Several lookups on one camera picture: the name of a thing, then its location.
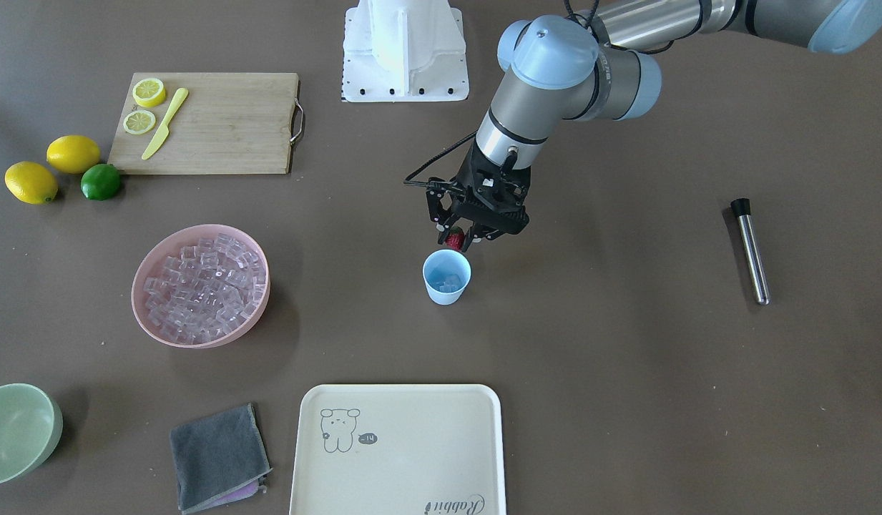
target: bear drawing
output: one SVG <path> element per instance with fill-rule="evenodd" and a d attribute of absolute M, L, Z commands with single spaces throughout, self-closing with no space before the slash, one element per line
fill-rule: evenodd
<path fill-rule="evenodd" d="M 359 410 L 320 411 L 320 430 L 323 430 L 323 448 L 327 453 L 347 453 L 355 440 L 353 432 L 358 426 Z"/>

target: lime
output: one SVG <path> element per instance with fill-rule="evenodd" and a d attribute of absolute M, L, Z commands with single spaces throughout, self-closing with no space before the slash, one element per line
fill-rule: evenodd
<path fill-rule="evenodd" d="M 160 105 L 167 98 L 167 92 L 164 91 L 164 82 L 154 77 L 141 79 L 132 88 L 132 98 L 141 107 Z"/>
<path fill-rule="evenodd" d="M 82 176 L 82 192 L 93 201 L 106 201 L 117 194 L 120 185 L 119 172 L 113 165 L 89 167 Z"/>
<path fill-rule="evenodd" d="M 31 161 L 15 163 L 5 170 L 5 185 L 19 201 L 46 203 L 56 198 L 59 183 L 45 166 Z"/>
<path fill-rule="evenodd" d="M 155 115 L 151 111 L 137 109 L 123 118 L 123 130 L 139 136 L 139 134 L 145 134 L 147 131 L 152 130 L 155 120 Z"/>
<path fill-rule="evenodd" d="M 90 137 L 63 136 L 49 144 L 46 160 L 59 172 L 83 173 L 100 161 L 100 147 Z"/>

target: towel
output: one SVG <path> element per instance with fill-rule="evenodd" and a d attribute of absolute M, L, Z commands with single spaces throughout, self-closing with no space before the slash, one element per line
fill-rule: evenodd
<path fill-rule="evenodd" d="M 170 450 L 183 515 L 253 496 L 272 470 L 252 404 L 173 428 Z"/>

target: green lime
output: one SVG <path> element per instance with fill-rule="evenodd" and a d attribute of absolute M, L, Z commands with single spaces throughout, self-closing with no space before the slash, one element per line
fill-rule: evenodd
<path fill-rule="evenodd" d="M 82 176 L 82 192 L 93 201 L 106 201 L 117 194 L 120 185 L 119 172 L 113 165 L 89 167 Z"/>

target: pink bowl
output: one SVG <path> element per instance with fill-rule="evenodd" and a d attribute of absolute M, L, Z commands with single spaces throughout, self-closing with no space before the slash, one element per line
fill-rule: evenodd
<path fill-rule="evenodd" d="M 263 270 L 266 271 L 266 291 L 263 293 L 263 300 L 260 301 L 260 305 L 257 306 L 257 309 L 255 309 L 253 314 L 247 319 L 247 322 L 242 323 L 237 329 L 232 330 L 231 333 L 228 333 L 217 340 L 212 340 L 208 343 L 196 343 L 196 345 L 183 345 L 183 343 L 169 342 L 159 335 L 157 332 L 159 328 L 149 322 L 149 310 L 145 307 L 145 301 L 149 294 L 143 290 L 145 280 L 149 277 L 159 276 L 160 271 L 163 269 L 163 262 L 168 255 L 179 255 L 180 248 L 187 247 L 187 245 L 196 245 L 199 238 L 215 239 L 219 232 L 243 242 L 244 245 L 247 245 L 248 249 L 260 256 L 260 263 L 262 264 Z M 260 244 L 257 244 L 257 242 L 249 237 L 246 232 L 228 225 L 195 225 L 187 227 L 182 231 L 177 231 L 174 234 L 169 235 L 169 237 L 164 238 L 162 242 L 152 248 L 152 251 L 146 255 L 145 260 L 142 260 L 142 263 L 139 265 L 139 270 L 136 270 L 136 277 L 132 281 L 132 312 L 136 315 L 136 322 L 139 323 L 139 326 L 141 326 L 146 333 L 149 333 L 149 336 L 152 336 L 152 338 L 161 343 L 166 343 L 166 345 L 174 346 L 175 348 L 216 348 L 216 346 L 231 343 L 239 337 L 244 336 L 244 333 L 254 326 L 257 320 L 260 319 L 260 316 L 262 316 L 263 310 L 266 309 L 268 294 L 270 294 L 270 271 L 268 271 L 268 261 L 266 260 L 266 255 L 263 253 L 263 249 L 260 248 Z"/>

